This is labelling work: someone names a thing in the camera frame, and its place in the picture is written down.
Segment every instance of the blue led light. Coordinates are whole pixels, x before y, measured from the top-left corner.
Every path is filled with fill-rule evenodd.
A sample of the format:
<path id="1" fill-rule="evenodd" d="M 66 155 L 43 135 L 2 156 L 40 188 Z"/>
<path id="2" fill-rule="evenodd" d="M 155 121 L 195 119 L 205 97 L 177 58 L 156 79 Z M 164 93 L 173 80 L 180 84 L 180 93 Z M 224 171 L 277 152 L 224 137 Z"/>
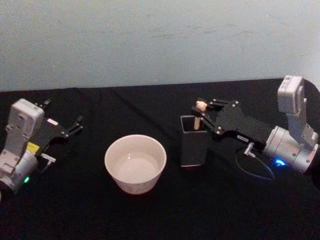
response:
<path id="1" fill-rule="evenodd" d="M 277 167 L 287 166 L 287 164 L 280 158 L 276 158 L 274 160 L 274 165 L 276 165 Z"/>

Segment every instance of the sticker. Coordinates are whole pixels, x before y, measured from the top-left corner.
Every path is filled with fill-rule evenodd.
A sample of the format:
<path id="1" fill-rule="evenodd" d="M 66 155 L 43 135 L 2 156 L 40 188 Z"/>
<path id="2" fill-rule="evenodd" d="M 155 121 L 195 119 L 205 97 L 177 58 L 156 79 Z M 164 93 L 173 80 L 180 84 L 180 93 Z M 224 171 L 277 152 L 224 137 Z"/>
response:
<path id="1" fill-rule="evenodd" d="M 32 142 L 28 142 L 28 145 L 26 146 L 26 149 L 32 153 L 33 155 L 36 154 L 36 152 L 38 151 L 40 147 L 38 145 L 35 145 L 34 143 Z"/>
<path id="2" fill-rule="evenodd" d="M 236 137 L 237 137 L 238 139 L 246 142 L 246 143 L 249 142 L 249 139 L 247 139 L 247 138 L 245 138 L 245 137 L 243 137 L 243 136 L 238 135 L 238 136 L 236 136 Z"/>
<path id="3" fill-rule="evenodd" d="M 51 123 L 51 124 L 53 124 L 55 126 L 57 126 L 59 124 L 57 121 L 52 120 L 51 118 L 48 118 L 47 122 L 49 122 L 49 123 Z"/>

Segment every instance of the black table surface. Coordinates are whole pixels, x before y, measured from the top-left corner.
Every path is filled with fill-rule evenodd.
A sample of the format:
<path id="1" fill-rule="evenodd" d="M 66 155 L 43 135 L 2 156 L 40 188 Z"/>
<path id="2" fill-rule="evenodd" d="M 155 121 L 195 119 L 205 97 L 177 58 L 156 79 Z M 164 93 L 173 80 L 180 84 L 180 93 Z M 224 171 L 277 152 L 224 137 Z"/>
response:
<path id="1" fill-rule="evenodd" d="M 181 115 L 198 97 L 238 100 L 243 111 L 288 128 L 278 112 L 282 79 L 214 83 L 67 88 L 0 93 L 0 147 L 15 101 L 50 98 L 45 116 L 68 127 L 83 115 L 83 132 L 47 152 L 57 162 L 34 173 L 10 200 L 0 204 L 1 239 L 316 239 L 320 192 L 309 176 L 275 167 L 272 183 L 244 177 L 234 167 L 233 139 L 210 143 L 203 167 L 180 167 Z M 320 93 L 306 81 L 307 120 L 320 132 Z M 116 139 L 143 134 L 167 152 L 158 183 L 144 195 L 120 190 L 104 164 Z"/>

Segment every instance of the wall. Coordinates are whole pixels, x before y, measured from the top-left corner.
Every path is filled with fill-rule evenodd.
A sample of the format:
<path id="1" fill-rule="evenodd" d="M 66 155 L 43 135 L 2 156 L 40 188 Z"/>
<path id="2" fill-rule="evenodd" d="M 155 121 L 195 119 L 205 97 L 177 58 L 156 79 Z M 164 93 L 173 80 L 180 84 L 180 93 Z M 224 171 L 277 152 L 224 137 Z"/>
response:
<path id="1" fill-rule="evenodd" d="M 317 0 L 6 0 L 0 91 L 286 74 L 320 85 L 319 30 Z"/>

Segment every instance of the black cable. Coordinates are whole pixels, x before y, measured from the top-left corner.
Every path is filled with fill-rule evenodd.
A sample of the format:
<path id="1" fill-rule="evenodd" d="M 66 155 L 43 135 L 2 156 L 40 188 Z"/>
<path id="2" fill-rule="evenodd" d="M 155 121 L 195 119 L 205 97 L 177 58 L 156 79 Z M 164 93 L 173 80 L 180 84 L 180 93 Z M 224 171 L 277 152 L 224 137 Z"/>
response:
<path id="1" fill-rule="evenodd" d="M 239 164 L 239 161 L 238 161 L 238 154 L 240 151 L 244 150 L 245 148 L 240 148 L 236 151 L 235 153 L 235 164 L 237 165 L 237 167 L 243 171 L 245 174 L 251 176 L 251 177 L 254 177 L 254 178 L 258 178 L 258 179 L 261 179 L 261 180 L 264 180 L 264 181 L 270 181 L 270 182 L 273 182 L 275 180 L 275 174 L 272 172 L 272 170 L 270 169 L 270 167 L 268 167 L 262 160 L 260 160 L 258 157 L 252 157 L 253 159 L 256 159 L 258 161 L 258 163 L 260 163 L 268 172 L 269 176 L 270 177 L 265 177 L 265 176 L 261 176 L 261 175 L 258 175 L 258 174 L 255 174 L 255 173 L 252 173 L 252 172 L 249 172 L 247 170 L 245 170 L 242 166 L 240 166 Z"/>

